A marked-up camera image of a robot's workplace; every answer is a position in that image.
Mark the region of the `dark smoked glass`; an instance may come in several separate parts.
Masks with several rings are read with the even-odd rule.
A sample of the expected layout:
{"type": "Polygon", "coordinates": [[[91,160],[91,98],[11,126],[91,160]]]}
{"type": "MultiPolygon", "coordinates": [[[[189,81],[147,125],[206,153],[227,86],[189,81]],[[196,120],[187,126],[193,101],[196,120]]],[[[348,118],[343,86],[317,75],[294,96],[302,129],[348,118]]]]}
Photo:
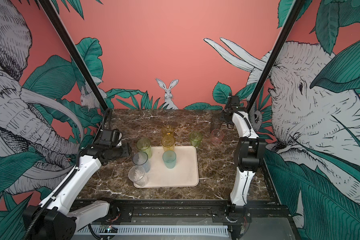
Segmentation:
{"type": "Polygon", "coordinates": [[[211,123],[210,123],[210,132],[212,132],[213,130],[220,130],[222,127],[223,121],[220,119],[219,115],[213,115],[211,118],[211,123]]]}

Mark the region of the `grey blue glass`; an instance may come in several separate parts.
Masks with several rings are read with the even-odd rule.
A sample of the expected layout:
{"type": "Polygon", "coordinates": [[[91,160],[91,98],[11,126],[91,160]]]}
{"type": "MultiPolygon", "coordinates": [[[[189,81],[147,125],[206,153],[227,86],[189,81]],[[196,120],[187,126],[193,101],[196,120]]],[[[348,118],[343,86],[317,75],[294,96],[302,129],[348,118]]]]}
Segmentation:
{"type": "Polygon", "coordinates": [[[148,173],[151,169],[151,164],[149,162],[149,156],[145,152],[138,152],[133,156],[133,163],[136,166],[141,166],[144,168],[146,173],[148,173]]]}

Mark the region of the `light green ribbed glass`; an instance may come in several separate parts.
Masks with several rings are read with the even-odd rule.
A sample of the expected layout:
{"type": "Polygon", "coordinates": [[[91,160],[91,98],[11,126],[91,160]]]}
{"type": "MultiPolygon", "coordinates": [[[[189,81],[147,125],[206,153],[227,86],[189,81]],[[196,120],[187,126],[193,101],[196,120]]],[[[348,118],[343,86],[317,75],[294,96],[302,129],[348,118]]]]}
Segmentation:
{"type": "Polygon", "coordinates": [[[137,148],[140,152],[145,152],[148,159],[152,157],[151,141],[148,138],[142,138],[137,142],[137,148]]]}

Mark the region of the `clear glass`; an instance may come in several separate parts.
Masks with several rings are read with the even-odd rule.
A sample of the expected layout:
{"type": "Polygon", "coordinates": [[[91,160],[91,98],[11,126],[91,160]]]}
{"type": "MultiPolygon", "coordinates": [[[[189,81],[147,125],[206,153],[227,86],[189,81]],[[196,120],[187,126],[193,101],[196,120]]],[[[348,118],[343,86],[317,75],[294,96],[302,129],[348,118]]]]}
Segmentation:
{"type": "Polygon", "coordinates": [[[140,187],[143,187],[148,183],[147,173],[142,166],[133,166],[129,170],[129,179],[140,187]]]}

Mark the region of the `amber tall glass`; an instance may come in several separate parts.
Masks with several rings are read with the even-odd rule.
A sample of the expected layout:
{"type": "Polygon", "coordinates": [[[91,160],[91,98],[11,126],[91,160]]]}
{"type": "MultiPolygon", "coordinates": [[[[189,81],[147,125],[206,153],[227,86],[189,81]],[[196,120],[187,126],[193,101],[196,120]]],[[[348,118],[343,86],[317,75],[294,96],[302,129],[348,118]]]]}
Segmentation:
{"type": "Polygon", "coordinates": [[[161,144],[164,151],[174,151],[175,150],[175,138],[170,135],[166,135],[162,138],[161,144]]]}

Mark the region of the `frosted teal glass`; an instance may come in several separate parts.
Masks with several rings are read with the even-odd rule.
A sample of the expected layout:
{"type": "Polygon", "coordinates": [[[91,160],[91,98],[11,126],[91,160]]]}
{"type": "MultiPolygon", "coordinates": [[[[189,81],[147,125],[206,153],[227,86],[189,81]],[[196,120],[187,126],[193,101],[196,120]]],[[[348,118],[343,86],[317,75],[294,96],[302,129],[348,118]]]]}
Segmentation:
{"type": "Polygon", "coordinates": [[[168,169],[173,169],[176,165],[177,155],[174,151],[165,151],[162,155],[162,159],[168,169]]]}

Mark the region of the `yellow glass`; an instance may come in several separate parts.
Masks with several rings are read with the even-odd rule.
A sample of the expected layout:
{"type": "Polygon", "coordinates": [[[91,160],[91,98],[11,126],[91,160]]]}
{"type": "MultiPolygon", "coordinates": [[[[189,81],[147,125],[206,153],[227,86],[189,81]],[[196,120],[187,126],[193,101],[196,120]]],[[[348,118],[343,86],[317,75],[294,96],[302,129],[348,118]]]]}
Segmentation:
{"type": "Polygon", "coordinates": [[[161,132],[163,136],[174,136],[174,129],[170,125],[163,126],[161,132]]]}

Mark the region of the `beige square tray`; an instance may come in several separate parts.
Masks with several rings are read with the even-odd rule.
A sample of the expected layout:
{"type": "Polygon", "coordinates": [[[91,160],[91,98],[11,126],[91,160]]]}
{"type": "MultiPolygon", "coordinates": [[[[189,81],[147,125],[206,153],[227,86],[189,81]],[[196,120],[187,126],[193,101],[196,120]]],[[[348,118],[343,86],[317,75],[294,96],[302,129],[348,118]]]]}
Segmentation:
{"type": "Polygon", "coordinates": [[[147,173],[148,182],[143,188],[194,187],[199,183],[197,149],[193,146],[177,146],[176,165],[166,167],[162,155],[163,147],[151,147],[151,169],[147,173]]]}

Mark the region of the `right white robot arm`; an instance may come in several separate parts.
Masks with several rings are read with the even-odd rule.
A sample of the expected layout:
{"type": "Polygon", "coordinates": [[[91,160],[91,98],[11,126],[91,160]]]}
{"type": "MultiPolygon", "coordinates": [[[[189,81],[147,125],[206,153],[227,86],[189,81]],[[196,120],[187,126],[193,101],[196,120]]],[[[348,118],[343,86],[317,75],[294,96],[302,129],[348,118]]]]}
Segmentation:
{"type": "Polygon", "coordinates": [[[245,206],[248,202],[251,181],[263,163],[267,143],[252,127],[248,111],[241,106],[238,96],[228,97],[220,119],[227,124],[228,128],[235,127],[239,134],[238,144],[234,151],[237,171],[230,199],[235,206],[245,206]]]}

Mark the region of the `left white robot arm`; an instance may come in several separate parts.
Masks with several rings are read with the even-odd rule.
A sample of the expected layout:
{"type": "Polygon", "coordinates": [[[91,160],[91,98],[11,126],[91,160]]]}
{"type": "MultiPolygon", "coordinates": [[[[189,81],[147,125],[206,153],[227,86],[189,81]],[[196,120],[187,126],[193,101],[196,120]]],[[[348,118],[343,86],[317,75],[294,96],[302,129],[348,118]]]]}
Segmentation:
{"type": "Polygon", "coordinates": [[[109,214],[111,204],[104,200],[71,211],[78,194],[101,166],[131,153],[130,145],[122,143],[119,130],[100,133],[93,144],[78,152],[73,169],[47,198],[38,206],[26,208],[24,240],[70,240],[78,230],[109,214]]]}

